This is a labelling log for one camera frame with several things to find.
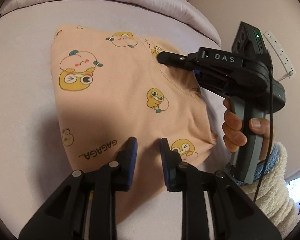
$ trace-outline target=power outlet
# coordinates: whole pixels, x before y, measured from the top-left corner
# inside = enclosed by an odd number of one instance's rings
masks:
[[[295,68],[292,66],[291,61],[289,60],[288,56],[284,52],[283,48],[281,47],[278,40],[275,36],[271,33],[271,31],[267,31],[263,34],[263,36],[269,41],[270,45],[278,55],[281,63],[283,64],[289,78],[292,78],[297,74]]]

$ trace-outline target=beige wall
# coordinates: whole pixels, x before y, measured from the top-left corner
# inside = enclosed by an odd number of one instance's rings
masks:
[[[260,29],[270,30],[282,45],[294,65],[297,75],[281,83],[286,90],[286,106],[274,114],[278,127],[277,140],[288,150],[287,175],[300,168],[300,3],[298,0],[189,0],[216,27],[222,49],[230,51],[240,21]],[[274,77],[285,70],[266,39],[273,65]]]

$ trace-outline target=peach fabric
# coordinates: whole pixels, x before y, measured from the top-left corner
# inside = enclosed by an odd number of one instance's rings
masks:
[[[157,62],[164,40],[128,31],[61,26],[51,46],[51,75],[63,144],[71,167],[89,172],[138,140],[133,184],[116,197],[117,222],[165,190],[159,140],[199,165],[217,136],[193,72]]]

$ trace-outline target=human hand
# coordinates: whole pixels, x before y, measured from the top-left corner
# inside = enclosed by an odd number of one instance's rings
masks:
[[[223,140],[230,152],[236,152],[240,146],[247,143],[247,137],[240,131],[242,129],[242,121],[240,118],[230,111],[229,99],[223,101],[223,105],[227,108],[224,118],[225,122],[222,129],[225,133]],[[259,160],[265,160],[269,147],[270,138],[270,122],[265,118],[252,118],[249,121],[249,127],[252,132],[258,135],[263,135],[263,142]],[[273,131],[273,142],[276,136],[276,127]]]

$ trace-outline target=bed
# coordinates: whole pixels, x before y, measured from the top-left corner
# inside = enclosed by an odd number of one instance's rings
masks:
[[[71,173],[58,126],[50,46],[62,24],[125,29],[167,40],[185,54],[220,49],[213,25],[185,0],[5,0],[0,8],[0,218],[15,237]],[[230,158],[223,144],[223,98],[201,89],[219,135],[200,166],[214,172]],[[118,238],[178,239],[182,195],[165,192],[118,225]]]

